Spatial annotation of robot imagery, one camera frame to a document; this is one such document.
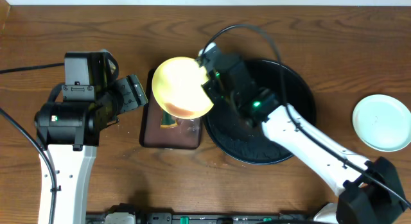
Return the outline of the light blue plate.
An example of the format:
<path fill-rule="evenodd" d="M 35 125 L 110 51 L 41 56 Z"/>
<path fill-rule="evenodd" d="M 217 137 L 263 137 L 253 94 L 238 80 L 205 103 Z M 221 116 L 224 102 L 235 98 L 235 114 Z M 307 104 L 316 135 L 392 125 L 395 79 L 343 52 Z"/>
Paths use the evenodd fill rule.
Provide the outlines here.
<path fill-rule="evenodd" d="M 410 144 L 410 110 L 391 96 L 361 99 L 354 107 L 352 123 L 357 136 L 375 150 L 399 151 Z"/>

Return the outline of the yellow plate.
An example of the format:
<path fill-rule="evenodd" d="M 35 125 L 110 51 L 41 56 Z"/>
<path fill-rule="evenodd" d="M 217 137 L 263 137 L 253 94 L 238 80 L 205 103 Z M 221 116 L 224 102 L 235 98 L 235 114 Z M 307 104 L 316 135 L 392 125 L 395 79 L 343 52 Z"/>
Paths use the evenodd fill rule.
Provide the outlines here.
<path fill-rule="evenodd" d="M 205 67 L 200 67 L 195 59 L 174 57 L 156 68 L 152 92 L 156 102 L 167 113 L 181 119 L 196 119 L 213 107 L 202 88 L 208 81 Z"/>

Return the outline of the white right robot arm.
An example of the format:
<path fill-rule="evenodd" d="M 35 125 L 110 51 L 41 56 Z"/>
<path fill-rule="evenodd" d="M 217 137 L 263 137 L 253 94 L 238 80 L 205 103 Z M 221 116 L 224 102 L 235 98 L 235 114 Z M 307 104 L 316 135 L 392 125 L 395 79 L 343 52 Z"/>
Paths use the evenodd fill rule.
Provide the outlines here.
<path fill-rule="evenodd" d="M 295 71 L 252 61 L 207 73 L 203 88 L 216 105 L 226 101 L 232 115 L 260 127 L 265 138 L 305 163 L 338 196 L 315 215 L 315 223 L 393 223 L 410 208 L 390 161 L 372 162 L 315 127 L 313 95 Z"/>

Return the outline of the green orange sponge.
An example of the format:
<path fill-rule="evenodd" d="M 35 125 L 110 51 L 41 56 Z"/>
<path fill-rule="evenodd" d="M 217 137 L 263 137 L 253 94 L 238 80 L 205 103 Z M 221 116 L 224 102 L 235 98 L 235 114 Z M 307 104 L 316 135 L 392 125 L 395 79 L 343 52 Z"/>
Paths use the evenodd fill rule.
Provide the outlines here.
<path fill-rule="evenodd" d="M 178 122 L 175 117 L 173 117 L 171 114 L 167 113 L 167 111 L 163 110 L 162 111 L 162 117 L 161 117 L 161 128 L 173 128 L 178 126 Z"/>

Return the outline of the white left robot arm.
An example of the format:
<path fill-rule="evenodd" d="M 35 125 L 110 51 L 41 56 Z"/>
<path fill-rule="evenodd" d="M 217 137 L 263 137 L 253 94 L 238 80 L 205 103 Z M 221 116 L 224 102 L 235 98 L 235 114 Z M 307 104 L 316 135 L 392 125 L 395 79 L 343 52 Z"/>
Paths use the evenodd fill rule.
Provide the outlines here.
<path fill-rule="evenodd" d="M 48 101 L 36 113 L 42 184 L 39 223 L 85 223 L 87 193 L 100 132 L 118 116 L 147 103 L 134 74 L 107 83 L 66 82 L 63 101 Z"/>

